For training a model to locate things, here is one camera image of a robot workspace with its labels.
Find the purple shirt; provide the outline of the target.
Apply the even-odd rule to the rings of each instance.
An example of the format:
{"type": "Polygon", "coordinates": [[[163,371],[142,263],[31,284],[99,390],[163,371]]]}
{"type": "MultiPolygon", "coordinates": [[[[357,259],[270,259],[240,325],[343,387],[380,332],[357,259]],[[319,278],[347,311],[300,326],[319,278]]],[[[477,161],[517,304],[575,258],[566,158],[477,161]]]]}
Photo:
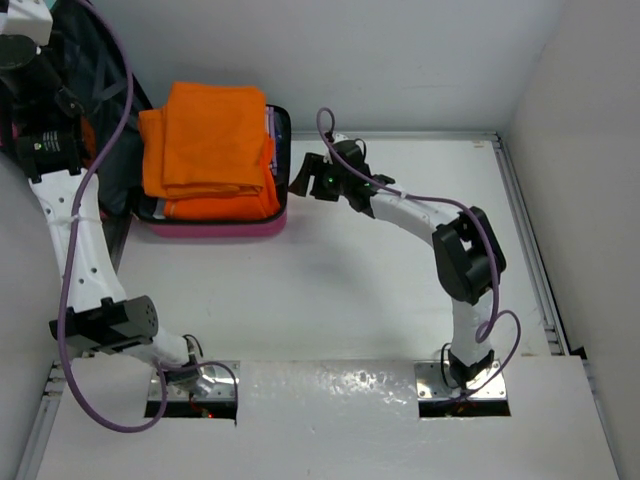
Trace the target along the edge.
{"type": "Polygon", "coordinates": [[[265,129],[268,136],[268,153],[267,159],[268,167],[273,177],[277,174],[277,131],[275,126],[275,112],[274,107],[267,105],[265,107],[265,129]]]}

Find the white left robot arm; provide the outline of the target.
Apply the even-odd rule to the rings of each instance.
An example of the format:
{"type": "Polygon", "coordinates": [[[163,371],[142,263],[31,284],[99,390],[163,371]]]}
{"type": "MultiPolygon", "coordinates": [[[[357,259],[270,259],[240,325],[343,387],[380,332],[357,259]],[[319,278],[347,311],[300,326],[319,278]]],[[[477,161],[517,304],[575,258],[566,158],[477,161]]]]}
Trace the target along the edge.
{"type": "Polygon", "coordinates": [[[61,275],[63,319],[52,336],[83,352],[123,354],[186,379],[192,342],[160,326],[152,300],[126,294],[110,258],[99,206],[96,135],[53,49],[1,37],[1,141],[14,153],[48,224],[61,275]]]}

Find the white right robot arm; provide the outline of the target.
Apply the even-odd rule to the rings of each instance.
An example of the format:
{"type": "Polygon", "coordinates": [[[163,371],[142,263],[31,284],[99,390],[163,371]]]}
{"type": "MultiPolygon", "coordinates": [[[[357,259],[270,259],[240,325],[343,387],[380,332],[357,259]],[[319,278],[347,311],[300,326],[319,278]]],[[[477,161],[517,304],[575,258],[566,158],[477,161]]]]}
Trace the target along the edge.
{"type": "Polygon", "coordinates": [[[322,201],[344,198],[354,211],[391,223],[432,248],[437,278],[452,300],[449,371],[464,388],[494,360],[489,335],[506,268],[502,249],[483,210],[409,194],[393,178],[372,174],[365,152],[344,139],[325,154],[308,153],[289,190],[322,201]]]}

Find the orange polo shirt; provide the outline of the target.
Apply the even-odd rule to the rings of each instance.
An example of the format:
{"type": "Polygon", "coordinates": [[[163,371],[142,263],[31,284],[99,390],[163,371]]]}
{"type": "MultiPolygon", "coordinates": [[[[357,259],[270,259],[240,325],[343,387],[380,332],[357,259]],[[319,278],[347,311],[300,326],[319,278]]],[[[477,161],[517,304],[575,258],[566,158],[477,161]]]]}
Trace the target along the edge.
{"type": "Polygon", "coordinates": [[[166,200],[166,219],[181,221],[257,221],[276,214],[281,207],[274,177],[268,167],[268,136],[260,156],[260,168],[264,187],[259,193],[232,196],[196,197],[166,200]]]}

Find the pink suitcase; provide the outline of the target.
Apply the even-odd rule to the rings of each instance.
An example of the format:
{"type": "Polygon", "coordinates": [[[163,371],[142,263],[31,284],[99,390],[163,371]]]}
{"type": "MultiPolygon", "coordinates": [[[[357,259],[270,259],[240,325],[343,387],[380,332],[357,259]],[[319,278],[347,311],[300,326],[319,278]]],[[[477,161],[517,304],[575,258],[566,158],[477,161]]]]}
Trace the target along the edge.
{"type": "Polygon", "coordinates": [[[65,83],[84,107],[82,119],[85,161],[92,162],[115,130],[126,100],[133,90],[128,124],[108,152],[97,172],[99,202],[107,216],[133,214],[164,237],[266,237],[279,233],[287,221],[288,183],[291,164],[291,119],[275,105],[277,174],[274,177],[280,210],[264,220],[181,221],[151,220],[138,216],[136,203],[146,195],[142,189],[143,141],[138,132],[138,114],[151,103],[137,80],[126,79],[121,54],[113,35],[83,6],[75,1],[44,1],[53,26],[49,43],[62,58],[65,83]]]}

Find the orange cloth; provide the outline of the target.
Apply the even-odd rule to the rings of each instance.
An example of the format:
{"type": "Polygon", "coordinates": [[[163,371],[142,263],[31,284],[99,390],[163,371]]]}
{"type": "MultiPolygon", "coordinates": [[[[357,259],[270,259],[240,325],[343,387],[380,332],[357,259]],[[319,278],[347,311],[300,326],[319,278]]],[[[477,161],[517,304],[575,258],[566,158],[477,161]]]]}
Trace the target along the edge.
{"type": "Polygon", "coordinates": [[[260,193],[265,115],[256,87],[174,83],[163,107],[138,116],[145,194],[176,200],[260,193]]]}

